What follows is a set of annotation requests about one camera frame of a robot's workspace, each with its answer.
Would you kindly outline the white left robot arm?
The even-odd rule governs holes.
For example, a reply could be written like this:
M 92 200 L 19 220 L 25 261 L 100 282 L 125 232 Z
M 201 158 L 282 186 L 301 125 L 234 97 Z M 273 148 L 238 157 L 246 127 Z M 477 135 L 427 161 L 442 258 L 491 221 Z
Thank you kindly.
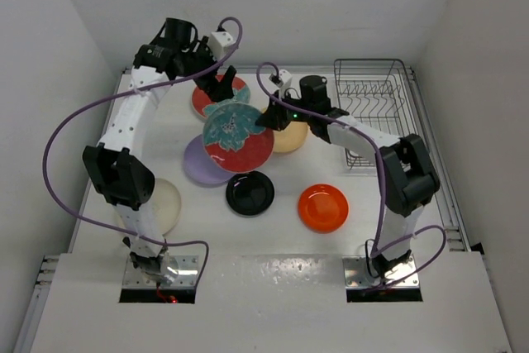
M 235 44 L 222 26 L 199 37 L 193 23 L 166 19 L 154 39 L 136 52 L 130 93 L 112 124 L 96 145 L 83 150 L 83 164 L 95 190 L 135 233 L 124 240 L 132 265 L 157 284 L 174 282 L 177 268 L 155 217 L 155 176 L 141 161 L 145 135 L 177 79 L 191 79 L 215 103 L 232 98 L 236 70 L 228 68 L 221 79 L 217 71 Z

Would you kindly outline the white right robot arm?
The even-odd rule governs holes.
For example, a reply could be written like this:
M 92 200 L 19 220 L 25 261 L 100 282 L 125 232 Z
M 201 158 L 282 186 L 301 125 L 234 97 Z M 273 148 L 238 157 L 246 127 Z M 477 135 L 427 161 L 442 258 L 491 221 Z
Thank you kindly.
M 306 122 L 312 134 L 374 164 L 379 181 L 379 219 L 366 266 L 371 278 L 389 285 L 387 273 L 410 258 L 410 240 L 417 221 L 440 188 L 425 142 L 417 134 L 396 136 L 368 126 L 349 112 L 334 107 L 326 78 L 308 75 L 299 82 L 299 95 L 289 93 L 291 81 L 281 69 L 270 75 L 276 86 L 269 105 L 257 121 L 275 131 L 291 122 Z

